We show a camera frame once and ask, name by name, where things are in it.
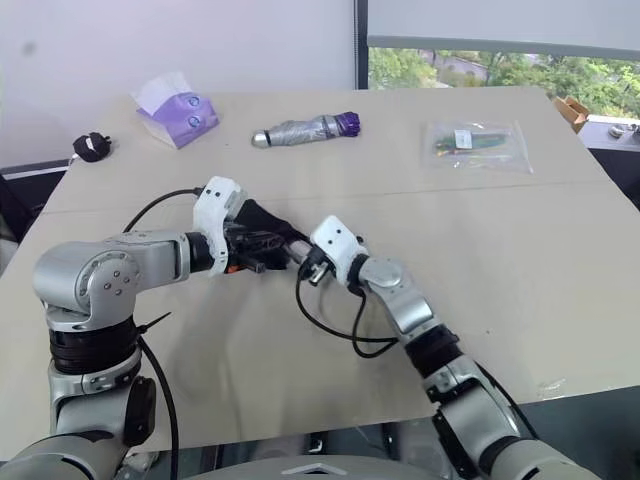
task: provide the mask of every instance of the beige tabletop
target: beige tabletop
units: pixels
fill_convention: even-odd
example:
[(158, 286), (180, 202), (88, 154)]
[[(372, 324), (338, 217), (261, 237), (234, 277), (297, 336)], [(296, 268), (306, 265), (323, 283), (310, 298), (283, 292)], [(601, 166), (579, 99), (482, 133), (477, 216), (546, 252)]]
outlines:
[[(219, 127), (180, 151), (148, 135), (127, 100), (100, 131), (118, 141), (98, 164), (74, 163), (0, 279), (0, 458), (47, 433), (48, 336), (31, 272), (47, 248), (117, 233), (168, 190), (230, 176), (274, 214), (310, 231), (328, 214), (370, 251), (411, 269), (431, 305), (516, 400), (639, 383), (640, 216), (542, 91), (450, 89), (211, 95)], [(362, 135), (262, 151), (252, 130), (322, 112), (360, 113)], [(434, 169), (421, 125), (440, 118), (518, 120), (533, 175)], [(188, 230), (193, 201), (152, 210), (139, 228)], [(249, 272), (141, 294), (140, 322), (174, 392), (184, 447), (318, 431), (433, 413), (400, 348), (359, 359), (306, 322), (295, 272)], [(327, 282), (310, 309), (348, 329), (357, 299)], [(368, 333), (388, 332), (379, 306)], [(153, 376), (146, 365), (143, 374)], [(164, 401), (145, 450), (169, 447)]]

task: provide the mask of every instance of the clear plastic bag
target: clear plastic bag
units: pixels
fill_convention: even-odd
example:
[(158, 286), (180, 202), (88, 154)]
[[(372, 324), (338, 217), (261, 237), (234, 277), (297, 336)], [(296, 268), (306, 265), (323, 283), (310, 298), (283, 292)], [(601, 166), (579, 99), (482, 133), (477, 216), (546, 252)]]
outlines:
[(430, 122), (423, 141), (423, 162), (430, 166), (533, 173), (517, 121)]

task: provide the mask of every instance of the tissue box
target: tissue box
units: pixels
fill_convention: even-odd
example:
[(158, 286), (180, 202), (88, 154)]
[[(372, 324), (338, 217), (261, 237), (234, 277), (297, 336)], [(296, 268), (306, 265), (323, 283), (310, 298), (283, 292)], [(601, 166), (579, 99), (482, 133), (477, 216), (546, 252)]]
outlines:
[(179, 72), (157, 77), (131, 95), (149, 133), (174, 148), (184, 147), (220, 123), (211, 102), (193, 92)]

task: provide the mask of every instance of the window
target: window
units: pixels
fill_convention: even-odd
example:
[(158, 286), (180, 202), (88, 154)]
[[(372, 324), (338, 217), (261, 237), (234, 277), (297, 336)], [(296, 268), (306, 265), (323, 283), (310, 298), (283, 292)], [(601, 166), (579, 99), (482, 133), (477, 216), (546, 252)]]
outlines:
[(369, 88), (537, 85), (591, 113), (640, 118), (640, 62), (508, 52), (369, 48)]

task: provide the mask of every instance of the white wall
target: white wall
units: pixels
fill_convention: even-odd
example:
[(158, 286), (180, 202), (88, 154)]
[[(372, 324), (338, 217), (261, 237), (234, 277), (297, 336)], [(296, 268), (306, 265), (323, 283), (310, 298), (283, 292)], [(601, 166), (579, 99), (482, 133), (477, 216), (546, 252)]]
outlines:
[(369, 0), (368, 41), (640, 60), (638, 25), (638, 0)]
[(68, 158), (110, 98), (172, 70), (199, 91), (353, 88), (353, 3), (0, 0), (0, 167)]

